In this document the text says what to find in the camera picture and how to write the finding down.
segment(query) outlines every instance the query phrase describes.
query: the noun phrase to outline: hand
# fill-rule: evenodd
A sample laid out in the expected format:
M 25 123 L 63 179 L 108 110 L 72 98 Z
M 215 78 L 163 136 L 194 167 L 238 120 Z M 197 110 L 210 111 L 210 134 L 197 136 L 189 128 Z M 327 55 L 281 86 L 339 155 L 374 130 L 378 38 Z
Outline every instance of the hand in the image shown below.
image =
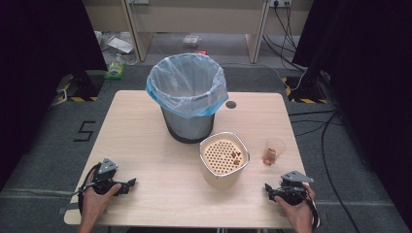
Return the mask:
M 315 192 L 312 188 L 306 184 L 304 186 L 308 190 L 311 199 L 315 200 Z M 281 216 L 288 218 L 297 233 L 312 232 L 313 215 L 306 202 L 303 201 L 296 206 L 291 206 L 280 196 L 275 196 L 275 201 L 284 209 Z
M 94 170 L 87 178 L 87 182 L 91 183 Z M 101 215 L 106 214 L 106 207 L 109 204 L 112 196 L 119 191 L 121 184 L 117 183 L 104 195 L 97 194 L 92 187 L 89 187 L 85 191 L 85 197 L 83 201 L 82 221 L 80 223 L 78 232 L 91 232 L 96 221 Z

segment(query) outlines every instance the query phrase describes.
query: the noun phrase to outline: black curtain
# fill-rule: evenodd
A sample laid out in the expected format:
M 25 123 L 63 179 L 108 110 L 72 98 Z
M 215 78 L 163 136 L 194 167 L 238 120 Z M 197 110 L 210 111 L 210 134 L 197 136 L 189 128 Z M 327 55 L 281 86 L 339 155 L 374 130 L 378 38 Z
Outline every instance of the black curtain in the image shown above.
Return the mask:
M 315 0 L 293 60 L 330 74 L 362 156 L 410 229 L 411 9 L 409 0 Z M 340 20 L 331 26 L 337 12 Z
M 106 70 L 81 0 L 1 1 L 0 189 L 30 150 L 60 80 Z

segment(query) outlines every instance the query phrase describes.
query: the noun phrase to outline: blue trash bag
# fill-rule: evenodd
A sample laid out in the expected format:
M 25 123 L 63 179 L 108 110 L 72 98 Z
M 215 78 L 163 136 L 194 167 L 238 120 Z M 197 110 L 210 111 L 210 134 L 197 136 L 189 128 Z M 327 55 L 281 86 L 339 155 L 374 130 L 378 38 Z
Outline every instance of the blue trash bag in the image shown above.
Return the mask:
M 208 55 L 197 53 L 158 62 L 146 90 L 161 108 L 184 118 L 211 116 L 228 99 L 223 68 Z

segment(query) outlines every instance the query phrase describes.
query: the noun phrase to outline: perforated basket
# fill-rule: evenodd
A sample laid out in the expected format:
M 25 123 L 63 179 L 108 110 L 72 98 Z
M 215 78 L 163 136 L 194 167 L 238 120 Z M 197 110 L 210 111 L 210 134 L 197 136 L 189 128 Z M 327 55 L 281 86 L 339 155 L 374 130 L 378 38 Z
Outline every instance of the perforated basket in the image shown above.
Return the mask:
M 245 145 L 230 132 L 219 133 L 203 140 L 200 143 L 200 158 L 203 177 L 216 187 L 234 185 L 250 161 Z

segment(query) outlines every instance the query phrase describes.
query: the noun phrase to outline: trash can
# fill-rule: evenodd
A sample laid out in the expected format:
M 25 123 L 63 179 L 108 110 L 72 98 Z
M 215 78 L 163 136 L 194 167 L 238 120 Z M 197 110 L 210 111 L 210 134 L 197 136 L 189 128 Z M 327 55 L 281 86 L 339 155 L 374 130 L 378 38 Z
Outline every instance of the trash can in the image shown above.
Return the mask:
M 187 144 L 210 135 L 215 112 L 228 99 L 223 68 L 197 53 L 158 62 L 148 76 L 146 90 L 159 104 L 170 135 Z

